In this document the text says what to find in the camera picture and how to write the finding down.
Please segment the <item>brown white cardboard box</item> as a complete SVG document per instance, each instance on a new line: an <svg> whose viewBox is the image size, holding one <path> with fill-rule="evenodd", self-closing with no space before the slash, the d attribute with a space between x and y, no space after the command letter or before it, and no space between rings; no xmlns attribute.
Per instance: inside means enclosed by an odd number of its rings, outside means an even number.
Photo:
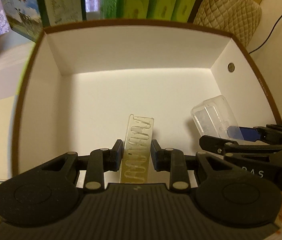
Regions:
<svg viewBox="0 0 282 240"><path fill-rule="evenodd" d="M282 124L259 68L231 33L191 23L95 20L44 29L18 88L10 174L125 137L131 114L154 136L197 149L190 110L223 95L241 126Z"/></svg>

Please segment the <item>clear plastic case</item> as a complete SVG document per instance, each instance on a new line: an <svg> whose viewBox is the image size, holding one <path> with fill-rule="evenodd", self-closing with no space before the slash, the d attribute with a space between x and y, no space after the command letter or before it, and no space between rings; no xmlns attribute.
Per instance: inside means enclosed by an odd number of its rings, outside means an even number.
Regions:
<svg viewBox="0 0 282 240"><path fill-rule="evenodd" d="M234 113L223 95L204 100L193 107L191 117L201 136L243 139Z"/></svg>

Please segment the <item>milk carton box with cow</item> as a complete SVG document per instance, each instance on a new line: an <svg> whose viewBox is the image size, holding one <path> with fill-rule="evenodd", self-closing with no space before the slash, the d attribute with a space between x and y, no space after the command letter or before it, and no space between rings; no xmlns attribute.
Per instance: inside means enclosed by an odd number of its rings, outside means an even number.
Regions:
<svg viewBox="0 0 282 240"><path fill-rule="evenodd" d="M45 27L86 19L85 0L1 0L13 31L37 41Z"/></svg>

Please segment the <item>beige quilted chair cover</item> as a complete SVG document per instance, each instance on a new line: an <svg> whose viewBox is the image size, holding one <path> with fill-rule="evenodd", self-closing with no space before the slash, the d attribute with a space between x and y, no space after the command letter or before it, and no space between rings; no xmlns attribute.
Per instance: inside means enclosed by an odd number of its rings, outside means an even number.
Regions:
<svg viewBox="0 0 282 240"><path fill-rule="evenodd" d="M203 0L194 24L234 34L248 46L260 21L262 9L253 0Z"/></svg>

